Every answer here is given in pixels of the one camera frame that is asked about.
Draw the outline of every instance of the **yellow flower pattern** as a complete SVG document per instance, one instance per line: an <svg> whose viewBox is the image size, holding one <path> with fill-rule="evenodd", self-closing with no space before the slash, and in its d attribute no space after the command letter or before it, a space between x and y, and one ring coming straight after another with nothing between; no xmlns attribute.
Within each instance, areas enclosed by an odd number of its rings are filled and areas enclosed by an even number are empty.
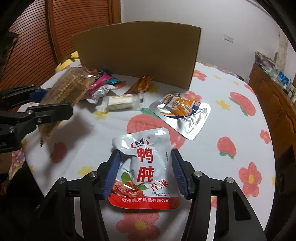
<svg viewBox="0 0 296 241"><path fill-rule="evenodd" d="M157 93L158 92L158 89L159 87L156 87L156 86L150 86L149 89L148 89L148 92L150 93Z"/></svg>
<svg viewBox="0 0 296 241"><path fill-rule="evenodd" d="M222 110L230 110L230 105L226 104L224 100L216 100L216 103L221 106Z"/></svg>
<svg viewBox="0 0 296 241"><path fill-rule="evenodd" d="M106 111L95 111L94 114L97 116L96 120L102 119L102 120L106 120L106 115L109 114L109 112Z"/></svg>
<svg viewBox="0 0 296 241"><path fill-rule="evenodd" d="M272 185L274 186L276 184L276 177L273 176L273 177L271 177L271 179L272 179Z"/></svg>
<svg viewBox="0 0 296 241"><path fill-rule="evenodd" d="M82 175L83 177L90 173L93 170L93 167L87 167L87 166L83 166L81 167L80 171L77 172L77 174Z"/></svg>
<svg viewBox="0 0 296 241"><path fill-rule="evenodd" d="M23 141L22 141L22 149L24 149L27 144L28 144L28 139L24 138Z"/></svg>
<svg viewBox="0 0 296 241"><path fill-rule="evenodd" d="M34 168L34 166L33 166L33 165L29 165L29 169L30 169L31 173L33 173L33 172L34 172L34 171L33 171L33 168Z"/></svg>
<svg viewBox="0 0 296 241"><path fill-rule="evenodd" d="M216 79L220 80L221 77L219 77L218 75L213 75Z"/></svg>

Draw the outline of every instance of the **yellow pillow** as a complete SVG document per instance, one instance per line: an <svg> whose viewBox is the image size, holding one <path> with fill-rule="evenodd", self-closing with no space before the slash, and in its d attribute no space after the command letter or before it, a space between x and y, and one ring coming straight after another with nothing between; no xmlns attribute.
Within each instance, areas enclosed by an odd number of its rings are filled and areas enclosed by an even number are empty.
<svg viewBox="0 0 296 241"><path fill-rule="evenodd" d="M63 70L64 68L66 68L67 66L69 66L70 64L72 64L73 62L75 62L78 59L79 59L79 55L78 55L77 51L75 51L72 54L67 55L65 58L63 58L63 62L59 63L59 65L56 67L55 72L57 73L57 72Z"/></svg>

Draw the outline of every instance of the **light switch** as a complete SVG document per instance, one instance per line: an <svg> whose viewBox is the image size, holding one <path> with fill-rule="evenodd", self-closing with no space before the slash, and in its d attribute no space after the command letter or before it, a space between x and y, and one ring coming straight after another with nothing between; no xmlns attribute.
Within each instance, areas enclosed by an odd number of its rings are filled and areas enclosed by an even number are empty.
<svg viewBox="0 0 296 241"><path fill-rule="evenodd" d="M233 38L229 37L228 35L224 34L224 39L231 42L231 43L233 43Z"/></svg>

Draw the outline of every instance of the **blue gripper pad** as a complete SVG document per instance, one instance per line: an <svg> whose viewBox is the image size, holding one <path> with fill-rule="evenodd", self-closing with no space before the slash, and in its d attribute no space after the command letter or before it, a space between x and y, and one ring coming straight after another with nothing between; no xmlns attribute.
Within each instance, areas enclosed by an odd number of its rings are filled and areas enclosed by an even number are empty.
<svg viewBox="0 0 296 241"><path fill-rule="evenodd" d="M35 90L33 93L30 94L29 100L34 101L35 103L40 103L43 97L47 94L49 89L39 89Z"/></svg>
<svg viewBox="0 0 296 241"><path fill-rule="evenodd" d="M104 181L104 189L103 189L103 197L104 199L107 199L112 191L112 187L114 185L117 172L120 166L120 151L114 150L108 160L108 163L110 162L110 167L107 171L107 174L105 176Z"/></svg>
<svg viewBox="0 0 296 241"><path fill-rule="evenodd" d="M189 190L188 190L188 184L187 184L187 179L186 176L181 168L181 165L178 161L178 158L175 154L174 149L171 151L172 154L172 166L173 166L173 171L175 174L175 178L177 180L177 184L179 187L180 193L184 196L185 199L187 199L189 195Z"/></svg>

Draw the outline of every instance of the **white wall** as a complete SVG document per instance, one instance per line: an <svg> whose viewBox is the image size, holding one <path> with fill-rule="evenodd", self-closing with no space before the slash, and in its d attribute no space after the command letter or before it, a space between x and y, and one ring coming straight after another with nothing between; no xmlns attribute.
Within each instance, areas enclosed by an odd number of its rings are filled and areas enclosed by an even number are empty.
<svg viewBox="0 0 296 241"><path fill-rule="evenodd" d="M121 0L121 7L122 22L168 21L201 27L198 60L226 68L246 82L255 51L274 58L279 47L279 26L251 0ZM224 40L224 34L234 43Z"/></svg>

